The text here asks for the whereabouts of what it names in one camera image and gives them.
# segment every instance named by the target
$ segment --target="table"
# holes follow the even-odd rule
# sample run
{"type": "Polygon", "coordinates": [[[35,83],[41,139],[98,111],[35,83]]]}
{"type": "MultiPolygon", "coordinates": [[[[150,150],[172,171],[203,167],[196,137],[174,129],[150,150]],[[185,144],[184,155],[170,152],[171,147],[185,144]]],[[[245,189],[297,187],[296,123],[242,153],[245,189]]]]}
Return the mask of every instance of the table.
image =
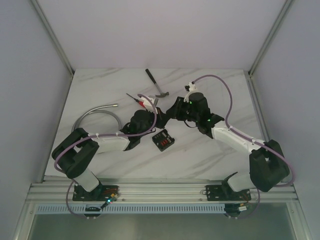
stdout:
{"type": "MultiPolygon", "coordinates": [[[[229,122],[239,130],[262,138],[254,106],[243,70],[240,69],[150,69],[163,92],[170,95],[160,98],[158,107],[165,112],[178,96],[184,97],[184,86],[196,78],[214,74],[230,87],[233,109],[229,122]]],[[[215,78],[205,78],[196,84],[208,100],[212,113],[226,116],[230,99],[223,84],[215,78]]],[[[158,90],[144,69],[138,68],[80,68],[75,71],[53,149],[71,132],[75,120],[87,110],[99,105],[118,103],[108,110],[118,115],[122,124],[130,121],[135,111],[142,109],[126,93],[137,96],[157,95],[158,90]]],[[[115,133],[117,121],[109,115],[96,113],[87,116],[80,127],[90,133],[115,133]]],[[[166,129],[175,143],[160,152],[149,134],[130,151],[112,151],[96,154],[89,164],[100,178],[113,179],[210,179],[222,180],[228,175],[249,170],[249,158],[236,152],[223,142],[188,128],[183,122],[171,119],[166,129]]],[[[54,169],[49,159],[46,176],[65,176],[54,169]]]]}

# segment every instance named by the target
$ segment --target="black mounting plate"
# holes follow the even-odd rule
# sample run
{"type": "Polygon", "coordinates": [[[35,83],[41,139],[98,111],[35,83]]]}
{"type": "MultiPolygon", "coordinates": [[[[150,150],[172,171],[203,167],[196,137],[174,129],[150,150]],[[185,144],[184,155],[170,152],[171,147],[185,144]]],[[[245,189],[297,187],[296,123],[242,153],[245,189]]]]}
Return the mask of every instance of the black mounting plate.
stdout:
{"type": "Polygon", "coordinates": [[[75,202],[105,202],[107,199],[111,198],[112,193],[118,193],[118,188],[119,186],[117,185],[102,185],[99,192],[94,191],[93,193],[85,191],[80,185],[75,185],[72,200],[75,202]]]}
{"type": "Polygon", "coordinates": [[[205,186],[206,198],[209,202],[220,202],[220,201],[241,201],[248,202],[251,200],[251,194],[249,189],[245,189],[239,192],[227,196],[222,185],[206,185],[205,186]]]}

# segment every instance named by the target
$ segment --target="gray floor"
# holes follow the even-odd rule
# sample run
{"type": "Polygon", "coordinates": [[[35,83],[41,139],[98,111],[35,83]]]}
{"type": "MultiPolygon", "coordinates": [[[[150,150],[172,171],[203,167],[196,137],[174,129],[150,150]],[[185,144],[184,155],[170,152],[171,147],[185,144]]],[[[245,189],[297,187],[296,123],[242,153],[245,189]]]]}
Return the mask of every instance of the gray floor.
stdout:
{"type": "Polygon", "coordinates": [[[29,240],[294,240],[285,204],[261,204],[242,220],[222,214],[109,214],[84,220],[37,215],[29,240]]]}

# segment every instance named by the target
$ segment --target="screwdriver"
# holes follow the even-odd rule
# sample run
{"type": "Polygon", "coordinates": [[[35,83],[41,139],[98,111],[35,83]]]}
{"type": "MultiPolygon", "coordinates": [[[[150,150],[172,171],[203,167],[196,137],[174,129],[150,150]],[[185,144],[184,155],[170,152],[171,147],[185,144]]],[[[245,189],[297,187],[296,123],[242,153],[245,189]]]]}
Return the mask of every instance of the screwdriver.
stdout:
{"type": "Polygon", "coordinates": [[[126,93],[130,98],[134,99],[141,107],[145,108],[144,103],[142,101],[139,101],[138,99],[134,98],[130,94],[126,93]]]}

